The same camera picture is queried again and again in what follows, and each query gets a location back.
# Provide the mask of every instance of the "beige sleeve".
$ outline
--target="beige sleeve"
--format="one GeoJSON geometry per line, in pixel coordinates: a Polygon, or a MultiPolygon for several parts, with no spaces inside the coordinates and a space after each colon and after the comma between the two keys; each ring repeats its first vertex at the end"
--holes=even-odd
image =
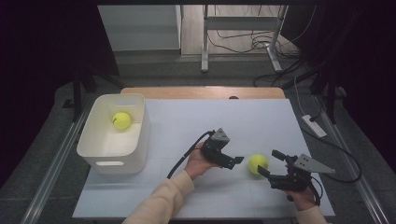
{"type": "Polygon", "coordinates": [[[324,216],[317,206],[297,212],[296,217],[299,224],[327,224],[326,219],[324,219],[324,216]]]}
{"type": "Polygon", "coordinates": [[[183,205],[184,196],[193,190],[193,182],[183,170],[173,178],[165,179],[122,223],[168,223],[183,205]]]}

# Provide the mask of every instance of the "cable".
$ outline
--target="cable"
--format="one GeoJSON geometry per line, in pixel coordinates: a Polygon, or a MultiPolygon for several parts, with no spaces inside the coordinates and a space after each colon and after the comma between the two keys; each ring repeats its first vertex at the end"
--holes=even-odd
{"type": "Polygon", "coordinates": [[[308,187],[311,188],[312,192],[315,195],[315,204],[317,206],[320,206],[321,197],[319,196],[317,189],[315,189],[314,184],[312,183],[312,181],[308,183],[308,187]]]}
{"type": "Polygon", "coordinates": [[[219,11],[219,15],[221,15],[220,9],[218,5],[215,5],[215,16],[216,16],[216,9],[219,11]]]}
{"type": "Polygon", "coordinates": [[[271,15],[274,16],[274,13],[271,10],[271,6],[268,6],[268,10],[270,11],[271,15]]]}
{"type": "MultiPolygon", "coordinates": [[[[244,35],[226,35],[226,36],[222,36],[222,35],[219,34],[218,30],[217,30],[217,32],[218,32],[218,36],[221,37],[221,38],[224,38],[224,39],[226,39],[226,38],[234,38],[234,37],[239,37],[239,36],[244,36],[244,35],[252,35],[252,34],[244,34],[244,35]]],[[[254,35],[261,35],[261,34],[268,34],[268,33],[271,33],[271,31],[258,32],[258,33],[254,33],[254,35]]]]}
{"type": "Polygon", "coordinates": [[[278,80],[280,80],[283,76],[285,76],[286,74],[294,72],[295,70],[297,70],[303,63],[305,63],[305,59],[301,58],[301,59],[297,60],[295,63],[293,63],[290,67],[288,67],[287,69],[283,70],[281,73],[278,73],[279,76],[277,78],[275,78],[274,81],[271,83],[271,87],[274,87],[274,84],[278,80]]]}
{"type": "Polygon", "coordinates": [[[259,13],[257,14],[257,16],[260,16],[260,12],[262,12],[262,5],[260,5],[259,13]]]}
{"type": "Polygon", "coordinates": [[[274,50],[276,51],[276,55],[279,56],[280,58],[284,58],[284,59],[298,59],[298,58],[301,58],[301,57],[304,56],[304,55],[300,54],[299,50],[295,50],[298,53],[284,53],[282,51],[282,46],[283,45],[281,45],[279,41],[276,41],[276,43],[278,44],[278,46],[275,45],[274,50]]]}
{"type": "Polygon", "coordinates": [[[269,47],[269,44],[271,43],[269,40],[257,40],[257,38],[260,37],[265,37],[265,38],[269,38],[272,39],[271,36],[269,35],[257,35],[255,37],[253,37],[253,31],[250,34],[250,38],[251,38],[251,47],[254,49],[267,49],[269,47]]]}
{"type": "Polygon", "coordinates": [[[309,22],[308,22],[308,24],[305,26],[305,29],[303,30],[303,32],[302,32],[299,36],[297,36],[296,38],[292,39],[291,41],[289,41],[289,42],[287,42],[287,43],[285,43],[285,44],[283,44],[283,45],[287,45],[287,44],[289,44],[289,43],[291,43],[291,42],[293,42],[293,41],[296,41],[296,40],[299,39],[303,34],[305,34],[306,30],[308,29],[309,25],[311,24],[312,20],[314,19],[314,15],[315,15],[315,11],[316,11],[316,10],[317,10],[317,7],[315,6],[315,7],[314,7],[314,11],[312,12],[311,19],[309,19],[309,22]]]}
{"type": "MultiPolygon", "coordinates": [[[[278,75],[278,74],[268,74],[268,75],[262,75],[262,76],[259,76],[259,77],[255,77],[255,78],[253,79],[253,86],[254,86],[254,87],[258,87],[257,84],[256,84],[256,81],[259,80],[259,79],[264,79],[265,77],[277,77],[277,76],[279,76],[279,75],[278,75]]],[[[271,80],[265,79],[264,81],[266,81],[266,82],[272,82],[273,79],[271,79],[271,80]]]]}
{"type": "Polygon", "coordinates": [[[183,161],[186,160],[186,158],[190,156],[190,154],[192,153],[193,150],[195,150],[195,146],[199,143],[199,141],[201,141],[201,139],[203,139],[207,134],[213,134],[213,133],[214,133],[214,131],[206,132],[206,133],[202,134],[202,136],[198,138],[198,140],[190,147],[190,149],[186,153],[184,153],[183,157],[181,157],[180,160],[176,163],[176,165],[172,168],[172,170],[171,170],[171,172],[169,172],[167,178],[170,179],[172,177],[173,173],[180,166],[180,164],[183,163],[183,161]]]}
{"type": "Polygon", "coordinates": [[[333,144],[333,143],[330,143],[330,142],[327,142],[327,141],[325,141],[325,140],[323,140],[323,139],[320,139],[320,138],[315,137],[312,133],[309,133],[308,131],[306,131],[306,130],[304,130],[304,129],[301,129],[301,130],[302,130],[303,132],[305,132],[306,134],[308,134],[309,136],[311,136],[311,137],[313,137],[313,138],[319,140],[321,143],[326,144],[326,145],[331,146],[331,147],[336,147],[337,149],[339,149],[339,150],[341,150],[342,152],[344,152],[345,154],[347,154],[347,155],[355,162],[355,164],[358,166],[358,169],[359,169],[358,176],[357,176],[356,178],[354,178],[354,179],[351,179],[351,180],[337,179],[337,178],[335,178],[335,177],[333,177],[333,176],[324,174],[325,176],[327,176],[328,178],[330,178],[330,179],[332,179],[332,180],[334,180],[334,181],[341,182],[341,183],[346,183],[346,184],[355,183],[355,182],[357,182],[358,180],[361,179],[361,165],[360,165],[359,162],[356,160],[356,158],[353,157],[352,154],[350,154],[350,153],[349,153],[348,151],[346,151],[345,149],[343,149],[343,148],[341,148],[341,147],[339,147],[339,146],[337,146],[337,145],[335,145],[335,144],[333,144]]]}
{"type": "Polygon", "coordinates": [[[297,79],[297,76],[294,77],[294,88],[296,89],[296,93],[297,93],[297,102],[298,102],[298,106],[300,107],[301,112],[302,112],[303,115],[305,116],[305,113],[304,113],[304,111],[303,111],[303,108],[301,107],[301,104],[300,104],[300,97],[299,97],[299,95],[298,95],[296,79],[297,79]]]}
{"type": "Polygon", "coordinates": [[[311,176],[315,181],[317,181],[317,183],[319,184],[319,186],[320,186],[320,196],[319,196],[319,198],[321,199],[321,197],[323,196],[323,187],[321,186],[321,184],[320,184],[320,182],[316,179],[316,178],[314,178],[313,176],[311,176]]]}
{"type": "MultiPolygon", "coordinates": [[[[326,47],[325,44],[326,44],[327,42],[331,41],[331,40],[333,39],[334,35],[338,34],[338,31],[339,31],[341,28],[342,28],[342,24],[338,24],[336,27],[334,27],[333,30],[332,30],[332,32],[331,32],[329,35],[326,36],[325,40],[323,40],[320,44],[316,45],[313,49],[311,49],[311,50],[309,50],[308,52],[306,52],[306,53],[304,53],[303,55],[301,55],[302,57],[300,57],[299,60],[302,59],[302,58],[306,60],[306,58],[307,58],[310,54],[315,53],[315,52],[318,52],[318,51],[322,50],[323,48],[325,48],[325,47],[326,47]]],[[[324,59],[323,62],[321,62],[320,64],[318,64],[318,65],[316,65],[315,67],[313,67],[313,68],[311,69],[311,71],[313,71],[313,70],[319,70],[319,69],[320,69],[321,67],[323,67],[325,64],[326,64],[326,59],[324,59]]],[[[287,73],[291,73],[292,71],[296,70],[298,67],[296,67],[295,69],[292,69],[291,71],[289,70],[287,73]]],[[[280,79],[283,77],[283,75],[286,75],[287,73],[285,73],[285,71],[284,71],[283,73],[281,73],[281,75],[279,75],[279,77],[276,77],[276,78],[273,80],[273,82],[272,82],[272,84],[271,84],[271,87],[273,87],[274,84],[275,84],[278,80],[280,80],[280,79]]],[[[269,76],[269,75],[263,75],[263,76],[255,77],[255,78],[253,79],[253,86],[254,86],[254,87],[258,87],[257,84],[256,84],[256,82],[257,82],[259,79],[261,79],[261,78],[263,78],[263,77],[268,77],[268,76],[269,76]]]]}
{"type": "Polygon", "coordinates": [[[224,47],[224,46],[221,46],[221,45],[216,45],[216,44],[214,44],[214,43],[212,42],[212,40],[210,39],[210,35],[209,35],[209,34],[207,34],[207,39],[209,40],[209,42],[210,42],[213,46],[218,47],[218,48],[222,48],[222,49],[227,49],[227,50],[230,50],[230,51],[235,52],[235,53],[248,53],[248,52],[251,52],[251,51],[255,50],[255,48],[251,48],[251,49],[244,50],[244,51],[238,51],[238,50],[234,50],[234,49],[229,49],[229,48],[224,47]]]}
{"type": "Polygon", "coordinates": [[[318,117],[320,117],[322,107],[323,107],[323,104],[320,104],[319,112],[318,112],[314,117],[311,117],[311,118],[309,119],[309,121],[314,122],[315,119],[317,119],[318,117]]]}
{"type": "Polygon", "coordinates": [[[250,9],[250,5],[247,6],[247,11],[244,13],[244,16],[248,14],[248,10],[250,9]]]}

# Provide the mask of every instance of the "white table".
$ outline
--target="white table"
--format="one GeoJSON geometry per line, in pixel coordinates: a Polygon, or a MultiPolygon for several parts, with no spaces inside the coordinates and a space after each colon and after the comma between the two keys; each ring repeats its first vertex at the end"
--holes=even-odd
{"type": "MultiPolygon", "coordinates": [[[[196,190],[186,197],[175,218],[294,216],[294,205],[285,193],[271,189],[265,178],[252,175],[247,166],[249,156],[261,153],[269,160],[271,174],[284,175],[285,163],[271,156],[273,149],[310,155],[289,100],[147,100],[147,107],[151,132],[145,168],[136,175],[100,175],[91,169],[73,217],[127,217],[202,133],[218,128],[231,139],[223,153],[245,159],[232,170],[214,168],[198,177],[196,190]]],[[[320,181],[317,174],[313,176],[320,181]]],[[[324,216],[334,216],[326,192],[320,209],[324,216]]]]}

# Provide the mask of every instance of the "white plastic bin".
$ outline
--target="white plastic bin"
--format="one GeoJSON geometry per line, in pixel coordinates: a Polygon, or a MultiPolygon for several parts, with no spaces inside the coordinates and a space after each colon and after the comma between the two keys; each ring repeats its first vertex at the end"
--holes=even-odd
{"type": "Polygon", "coordinates": [[[135,174],[143,169],[149,148],[149,113],[141,94],[108,94],[93,104],[78,142],[78,155],[101,174],[135,174]],[[128,113],[132,124],[113,126],[113,116],[128,113]]]}

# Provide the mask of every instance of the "human hand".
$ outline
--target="human hand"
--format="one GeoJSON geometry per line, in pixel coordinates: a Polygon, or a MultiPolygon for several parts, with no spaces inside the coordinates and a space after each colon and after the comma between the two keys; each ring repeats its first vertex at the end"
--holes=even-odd
{"type": "Polygon", "coordinates": [[[298,211],[308,210],[316,206],[315,196],[311,188],[306,188],[304,191],[283,191],[293,198],[298,211]]]}
{"type": "Polygon", "coordinates": [[[201,152],[201,148],[203,145],[204,143],[201,142],[195,146],[195,150],[193,150],[190,154],[187,165],[184,168],[184,170],[187,172],[192,180],[199,175],[203,175],[208,169],[212,167],[219,167],[215,163],[212,163],[205,159],[204,155],[201,152]]]}

